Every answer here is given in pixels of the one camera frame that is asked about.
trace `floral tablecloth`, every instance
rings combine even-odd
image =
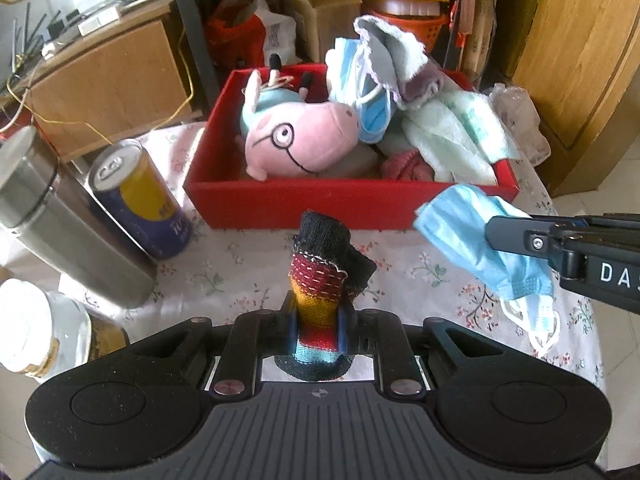
[[[119,320],[132,340],[193,316],[225,324],[250,310],[277,310],[289,289],[294,231],[212,230],[182,190],[203,126],[177,126],[140,138],[194,225],[187,250],[160,265],[158,283],[146,304],[121,311],[67,276],[60,282],[62,292]],[[530,214],[556,214],[531,165],[527,161],[512,164],[521,188],[514,205]],[[492,291],[453,267],[418,232],[354,231],[352,243],[378,264],[356,308],[389,310],[411,324],[422,324],[429,316],[445,317],[535,355],[527,335],[503,314]],[[561,290],[556,276],[554,307],[561,318],[561,336],[543,359],[604,389],[591,301]],[[273,363],[264,365],[263,378],[284,379],[283,375]],[[372,378],[371,359],[357,359],[345,378]]]

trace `yellow and blue can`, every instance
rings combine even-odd
[[[173,258],[189,243],[191,221],[136,140],[121,140],[104,150],[88,183],[96,200],[149,256]]]

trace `plastic bag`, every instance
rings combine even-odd
[[[296,64],[296,22],[271,12],[267,0],[222,0],[205,35],[216,63],[228,70],[265,66],[271,54]]]
[[[540,116],[524,88],[496,83],[489,101],[532,166],[551,156],[551,146],[539,130]]]

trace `black shelf pole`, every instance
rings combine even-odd
[[[216,104],[216,100],[220,94],[220,85],[218,84],[216,70],[213,67],[213,62],[207,50],[207,40],[204,37],[204,31],[202,29],[200,11],[198,10],[196,0],[176,1],[178,3],[178,11],[180,12],[182,24],[187,34],[187,39],[189,40],[191,55],[196,63],[200,83],[204,89],[207,106],[209,108],[207,110],[208,113]]]

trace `can lid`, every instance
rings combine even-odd
[[[136,140],[125,140],[107,148],[89,172],[89,187],[94,191],[115,189],[137,168],[142,146]]]
[[[29,282],[0,285],[0,363],[11,372],[39,366],[49,354],[53,323],[44,292]]]
[[[43,199],[58,170],[58,156],[33,126],[0,148],[0,224],[17,227]]]

